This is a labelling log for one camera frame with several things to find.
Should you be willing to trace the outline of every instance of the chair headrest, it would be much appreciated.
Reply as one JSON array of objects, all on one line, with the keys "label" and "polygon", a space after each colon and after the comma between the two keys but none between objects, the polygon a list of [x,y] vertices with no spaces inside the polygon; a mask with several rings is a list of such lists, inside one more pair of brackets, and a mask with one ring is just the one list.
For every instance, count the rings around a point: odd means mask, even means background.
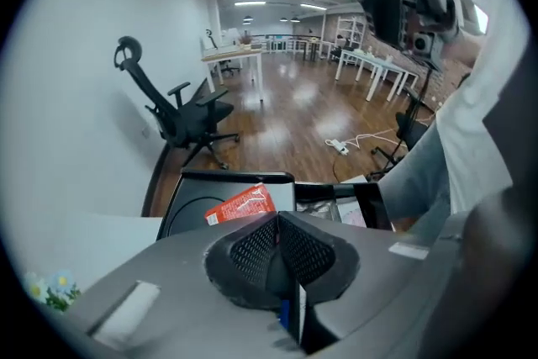
[{"label": "chair headrest", "polygon": [[[124,53],[124,61],[129,58],[137,63],[139,62],[142,57],[142,45],[140,45],[138,40],[132,36],[123,36],[119,38],[118,43],[118,48],[116,48],[116,51],[114,52],[114,67],[118,67],[121,71],[124,69],[123,61],[121,63],[117,62],[118,53],[120,51]],[[130,57],[127,57],[125,54],[125,49],[129,50]]]}]

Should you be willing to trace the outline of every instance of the white fabric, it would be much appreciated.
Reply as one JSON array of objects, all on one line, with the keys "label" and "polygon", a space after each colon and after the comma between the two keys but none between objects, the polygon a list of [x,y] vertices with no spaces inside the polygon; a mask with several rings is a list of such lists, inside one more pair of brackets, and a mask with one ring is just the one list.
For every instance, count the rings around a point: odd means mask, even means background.
[{"label": "white fabric", "polygon": [[488,15],[486,39],[471,76],[437,114],[453,214],[512,184],[483,118],[498,101],[530,38],[530,26],[517,0],[472,1]]}]

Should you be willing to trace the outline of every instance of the white power strip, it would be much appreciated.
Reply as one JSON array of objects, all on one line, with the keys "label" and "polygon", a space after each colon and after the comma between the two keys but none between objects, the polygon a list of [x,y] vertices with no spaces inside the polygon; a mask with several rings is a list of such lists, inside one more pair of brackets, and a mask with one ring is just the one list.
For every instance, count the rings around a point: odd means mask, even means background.
[{"label": "white power strip", "polygon": [[338,151],[339,153],[343,154],[344,156],[347,156],[347,153],[349,153],[350,151],[345,147],[345,144],[343,144],[342,142],[339,142],[338,140],[330,140],[328,141],[332,144],[332,146],[334,146],[336,148],[336,151]]}]

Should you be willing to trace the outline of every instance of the red snack bag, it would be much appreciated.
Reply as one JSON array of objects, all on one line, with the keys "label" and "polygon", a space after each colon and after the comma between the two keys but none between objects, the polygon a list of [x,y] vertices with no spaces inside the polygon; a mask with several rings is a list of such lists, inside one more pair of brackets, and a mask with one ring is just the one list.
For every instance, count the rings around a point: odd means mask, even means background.
[{"label": "red snack bag", "polygon": [[224,221],[246,217],[259,213],[268,213],[275,210],[271,195],[260,182],[247,188],[244,192],[234,196],[210,209],[205,214],[208,224],[218,224]]}]

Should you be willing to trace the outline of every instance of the fluorescent light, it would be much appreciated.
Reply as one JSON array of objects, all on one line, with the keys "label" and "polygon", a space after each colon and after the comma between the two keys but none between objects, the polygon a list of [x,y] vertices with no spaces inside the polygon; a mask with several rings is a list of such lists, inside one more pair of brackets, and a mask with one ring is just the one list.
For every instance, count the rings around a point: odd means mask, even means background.
[{"label": "fluorescent light", "polygon": [[315,5],[307,5],[306,3],[301,3],[301,6],[303,8],[319,9],[320,11],[326,11],[327,10],[327,8],[323,8],[323,7],[315,6]]},{"label": "fluorescent light", "polygon": [[235,6],[245,6],[245,5],[265,5],[265,0],[253,0],[249,2],[235,2]]},{"label": "fluorescent light", "polygon": [[487,14],[482,9],[480,9],[477,5],[474,5],[474,10],[477,13],[478,28],[480,28],[480,31],[485,34],[486,30],[488,30],[489,18]]}]

